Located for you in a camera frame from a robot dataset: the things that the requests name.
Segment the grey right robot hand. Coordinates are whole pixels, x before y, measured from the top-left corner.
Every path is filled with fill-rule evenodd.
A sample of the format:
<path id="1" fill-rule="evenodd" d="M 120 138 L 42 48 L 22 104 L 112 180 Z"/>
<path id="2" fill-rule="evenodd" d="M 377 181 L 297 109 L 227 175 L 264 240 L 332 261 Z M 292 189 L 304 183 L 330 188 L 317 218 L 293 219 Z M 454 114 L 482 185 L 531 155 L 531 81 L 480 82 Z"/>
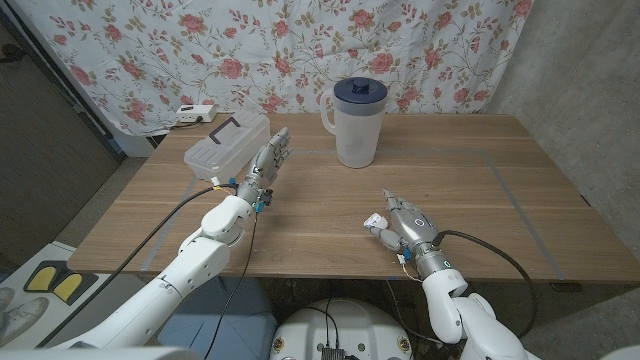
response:
<path id="1" fill-rule="evenodd" d="M 391 222 L 378 213 L 372 214 L 363 226 L 389 250 L 411 262 L 422 279 L 450 269 L 444 253 L 434 245 L 438 231 L 428 216 L 416 205 L 382 189 Z"/>

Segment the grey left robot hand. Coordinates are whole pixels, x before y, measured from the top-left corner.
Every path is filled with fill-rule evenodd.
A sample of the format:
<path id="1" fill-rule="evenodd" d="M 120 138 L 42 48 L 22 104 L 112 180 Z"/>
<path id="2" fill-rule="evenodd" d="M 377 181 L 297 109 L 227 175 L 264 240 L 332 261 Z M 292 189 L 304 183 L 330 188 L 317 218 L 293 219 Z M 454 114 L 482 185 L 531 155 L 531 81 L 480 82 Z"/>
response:
<path id="1" fill-rule="evenodd" d="M 236 195 L 249 205 L 255 205 L 264 190 L 276 180 L 278 171 L 291 153 L 291 134 L 287 127 L 279 130 L 255 154 L 249 164 L 244 181 L 238 185 Z"/>

